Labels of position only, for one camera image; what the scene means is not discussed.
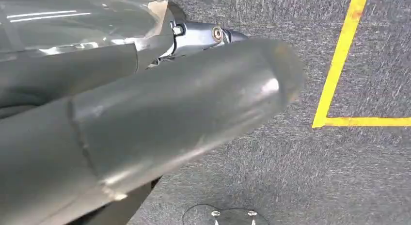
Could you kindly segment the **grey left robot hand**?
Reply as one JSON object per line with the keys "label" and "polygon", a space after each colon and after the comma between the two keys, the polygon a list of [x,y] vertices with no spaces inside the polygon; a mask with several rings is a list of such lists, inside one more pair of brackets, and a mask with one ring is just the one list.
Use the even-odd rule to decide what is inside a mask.
{"label": "grey left robot hand", "polygon": [[66,225],[281,113],[281,40],[169,0],[0,0],[0,222]]}

